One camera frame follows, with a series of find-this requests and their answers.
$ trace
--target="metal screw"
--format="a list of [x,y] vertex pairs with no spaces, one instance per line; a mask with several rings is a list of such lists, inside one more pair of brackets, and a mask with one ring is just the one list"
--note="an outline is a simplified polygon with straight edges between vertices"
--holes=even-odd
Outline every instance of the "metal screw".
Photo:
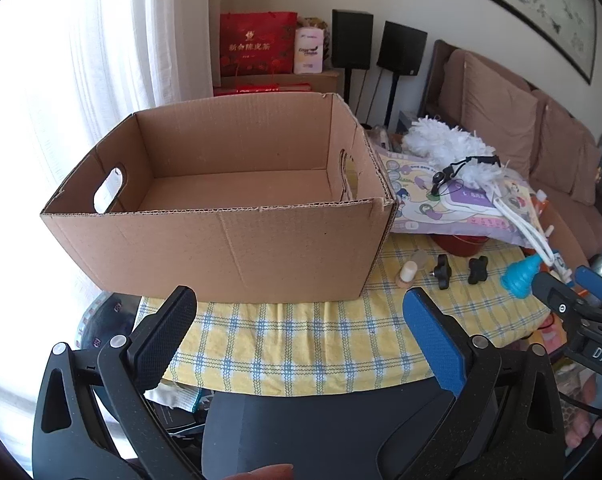
[[539,345],[538,343],[534,343],[532,345],[532,352],[542,357],[545,355],[545,347],[543,345]]
[[486,337],[484,337],[482,335],[475,335],[472,338],[472,344],[476,348],[480,348],[480,349],[488,348],[488,340]]
[[112,348],[121,348],[126,344],[128,338],[124,335],[116,335],[112,339],[110,339],[110,346]]
[[57,343],[56,345],[54,345],[52,347],[52,353],[54,355],[61,355],[65,351],[66,351],[66,344],[65,343]]

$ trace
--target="white curtain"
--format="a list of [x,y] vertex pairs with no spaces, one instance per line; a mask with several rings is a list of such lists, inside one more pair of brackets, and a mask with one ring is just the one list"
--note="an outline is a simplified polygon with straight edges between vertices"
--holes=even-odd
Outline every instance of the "white curtain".
[[50,349],[99,292],[39,212],[129,113],[211,95],[208,2],[0,1],[0,437],[27,470]]

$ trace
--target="brown sofa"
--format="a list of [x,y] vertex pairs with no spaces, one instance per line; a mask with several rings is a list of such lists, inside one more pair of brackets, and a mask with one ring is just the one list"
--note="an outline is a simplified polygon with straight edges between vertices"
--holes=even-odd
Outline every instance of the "brown sofa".
[[551,97],[498,63],[437,40],[419,109],[425,115],[476,131],[547,193],[587,258],[602,253],[602,216],[594,207],[600,152],[587,128]]

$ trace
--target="sofa cushion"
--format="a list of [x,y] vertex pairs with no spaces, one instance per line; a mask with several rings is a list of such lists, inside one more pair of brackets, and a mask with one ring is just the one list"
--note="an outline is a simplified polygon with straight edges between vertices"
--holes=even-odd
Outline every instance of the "sofa cushion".
[[526,180],[534,142],[537,99],[472,54],[465,56],[461,125],[495,148],[502,163]]
[[572,200],[567,193],[530,179],[530,186],[547,193],[548,200],[567,224],[589,259],[602,253],[602,216],[594,206]]
[[545,105],[541,145],[532,176],[546,186],[570,193],[577,174],[578,151],[588,129],[553,99]]
[[585,138],[578,152],[577,174],[570,193],[570,196],[577,202],[594,205],[594,199],[596,198],[594,183],[600,160],[601,150]]
[[510,81],[514,86],[529,92],[530,87],[526,80],[520,75],[508,70],[504,66],[495,63],[493,60],[480,56],[475,52],[469,52],[462,48],[457,48],[447,60],[444,67],[445,77],[441,92],[439,93],[439,107],[457,123],[461,121],[461,111],[463,102],[463,73],[465,72],[465,56],[471,54],[481,60],[486,66],[494,72]]
[[532,153],[530,153],[530,171],[534,173],[541,148],[541,125],[543,123],[545,105],[551,97],[542,90],[532,90],[532,95],[538,100],[536,104],[536,119],[534,121],[534,142],[532,143]]
[[552,202],[550,202],[543,211],[540,218],[541,227],[547,230],[551,225],[554,226],[554,231],[548,238],[550,247],[561,253],[565,264],[570,269],[576,269],[581,265],[589,267],[588,259],[583,253],[583,249],[578,243],[572,230],[563,220],[563,217],[556,210]]

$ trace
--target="table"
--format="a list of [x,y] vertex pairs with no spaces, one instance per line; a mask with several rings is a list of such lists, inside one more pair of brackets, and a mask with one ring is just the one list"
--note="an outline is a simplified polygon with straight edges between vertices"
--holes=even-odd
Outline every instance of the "table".
[[[262,396],[342,394],[410,383],[431,376],[401,313],[404,290],[395,275],[417,249],[442,253],[426,235],[391,234],[360,298],[302,304],[199,303],[197,317],[164,379],[226,392]],[[488,241],[489,277],[468,285],[468,258],[449,256],[452,278],[439,290],[420,272],[422,286],[468,334],[505,346],[533,332],[548,315],[536,298],[517,300],[499,283],[512,262],[512,245]],[[136,324],[162,300],[143,298]]]

